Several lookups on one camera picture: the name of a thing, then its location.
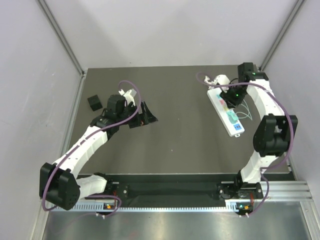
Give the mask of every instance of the vertical metal post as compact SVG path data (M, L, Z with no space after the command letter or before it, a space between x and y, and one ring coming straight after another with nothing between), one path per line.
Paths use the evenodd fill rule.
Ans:
M81 67L80 63L78 62L74 52L72 51L65 35L63 34L61 28L59 27L54 15L52 14L48 4L45 0L36 0L39 4L40 8L42 9L43 13L45 14L46 18L48 19L50 25L52 26L53 30L55 31L58 39L60 40L61 44L63 45L63 48L65 49L66 53L70 57L71 61L73 62L73 65L77 69L77 71L80 73L80 75L84 75L85 71Z
M291 26L291 24L293 23L293 20L296 18L296 16L298 15L298 12L300 11L300 9L302 8L303 4L305 3L306 0L297 0L293 9L291 10L288 18L286 19L286 21L284 22L280 32L278 33L277 37L275 38L271 48L269 49L267 55L265 56L261 67L259 67L259 69L261 71L264 71L266 66L268 65L270 59L272 58L272 56L274 55L276 49L278 48L279 44L281 43L281 41L283 40L286 32L288 31L289 27Z

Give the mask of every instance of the small black block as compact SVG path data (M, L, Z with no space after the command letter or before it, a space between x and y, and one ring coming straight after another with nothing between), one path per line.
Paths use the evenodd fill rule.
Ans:
M88 102L90 104L92 111L102 109L102 104L100 102L98 95L94 95L94 96L89 97Z

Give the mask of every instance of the gray wall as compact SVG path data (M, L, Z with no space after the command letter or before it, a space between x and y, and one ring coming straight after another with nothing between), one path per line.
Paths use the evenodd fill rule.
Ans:
M261 64L293 0L46 0L83 68Z
M31 235L39 171L61 154L80 76L35 0L0 7L0 239Z
M320 1L307 0L265 72L276 97L299 123L292 162L320 210Z

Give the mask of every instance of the metal floor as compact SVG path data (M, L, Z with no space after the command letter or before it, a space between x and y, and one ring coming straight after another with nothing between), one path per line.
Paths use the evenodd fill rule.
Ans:
M92 156L82 174L170 174L237 173L253 153L253 135L260 123L250 97L246 100L253 121L239 138L230 137L207 97L207 87L196 81L197 72L212 76L238 76L236 65L165 66L89 69L79 103L71 144L82 136L93 112L87 98L98 95L106 107L110 95L117 94L118 82L135 83L158 122L120 130ZM283 166L274 172L287 173Z
M84 216L66 227L80 215L51 212L43 240L311 240L299 202L268 202L250 218L233 212L120 212L105 220Z

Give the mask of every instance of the white wall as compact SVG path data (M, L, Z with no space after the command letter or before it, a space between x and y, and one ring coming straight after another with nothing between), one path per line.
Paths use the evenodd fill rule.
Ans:
M320 1L307 0L265 72L276 97L298 117L292 153L320 211Z
M46 0L83 68L261 64L295 0Z
M30 237L80 76L35 0L0 7L0 239Z

